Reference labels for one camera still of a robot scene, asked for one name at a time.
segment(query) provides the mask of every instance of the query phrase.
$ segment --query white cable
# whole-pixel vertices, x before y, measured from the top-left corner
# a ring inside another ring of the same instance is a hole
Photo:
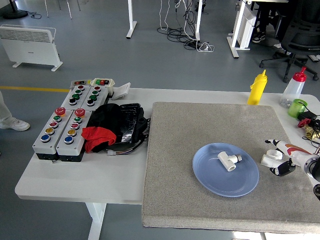
[[[162,10],[162,0],[161,0],[161,6],[160,6],[160,12],[159,12],[159,16],[160,16],[160,29],[161,29],[161,30],[167,31],[168,28],[169,28],[169,26],[168,26],[168,24],[167,24],[167,22],[166,22],[167,16],[168,16],[168,12],[169,12],[169,8],[170,8],[170,0],[168,0],[168,10],[166,11],[166,15],[165,15],[165,18],[164,18],[164,23],[166,24],[166,29],[163,29],[163,28],[162,28],[162,25],[161,25],[161,10]]]
[[[190,37],[190,36],[187,34],[187,32],[186,32],[186,25],[187,25],[187,20],[188,20],[188,18],[189,18],[189,13],[188,13],[188,10],[187,10],[187,5],[186,5],[185,0],[182,0],[182,1],[183,1],[183,3],[184,3],[184,9],[185,9],[185,14],[186,14],[186,15],[185,15],[185,22],[184,22],[183,32],[184,32],[185,35],[188,36],[188,38],[189,38],[190,40],[195,41],[196,39]]]
[[[180,6],[180,3],[181,3],[181,0],[179,0],[179,2],[176,3],[174,7],[177,9]]]
[[[215,50],[215,46],[210,45],[207,42],[202,43],[201,46],[198,48],[198,40],[195,43],[195,48],[198,52],[206,52],[206,53],[212,53]]]

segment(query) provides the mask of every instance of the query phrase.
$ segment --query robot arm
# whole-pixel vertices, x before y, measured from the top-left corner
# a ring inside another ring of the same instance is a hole
[[[289,161],[280,164],[278,167],[271,167],[270,171],[277,176],[285,176],[296,169],[296,165],[300,166],[303,171],[310,177],[320,182],[320,147],[314,154],[306,150],[275,139],[265,141],[267,144],[274,144],[277,150],[284,155],[290,157]],[[313,187],[314,195],[320,200],[320,184]]]

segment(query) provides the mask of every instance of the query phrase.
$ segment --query pvc tee fitting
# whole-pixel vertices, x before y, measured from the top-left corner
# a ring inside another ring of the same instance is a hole
[[[239,154],[228,156],[225,151],[220,152],[218,158],[228,172],[235,170],[235,164],[242,160]]]

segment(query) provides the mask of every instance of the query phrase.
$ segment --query wheel caster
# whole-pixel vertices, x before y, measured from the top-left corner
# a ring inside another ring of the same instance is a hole
[[[287,76],[285,76],[285,77],[283,78],[282,82],[284,82],[284,83],[286,83],[286,84],[287,84],[287,83],[289,82],[288,77],[287,77]]]

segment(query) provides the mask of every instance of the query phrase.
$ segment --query yellow button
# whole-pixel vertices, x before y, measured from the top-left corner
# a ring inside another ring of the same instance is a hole
[[[68,135],[69,135],[69,136],[75,136],[76,134],[77,134],[77,131],[74,130],[74,129],[70,129],[70,130],[68,131]]]
[[[49,127],[45,130],[45,133],[48,135],[54,134],[55,130],[52,127]]]

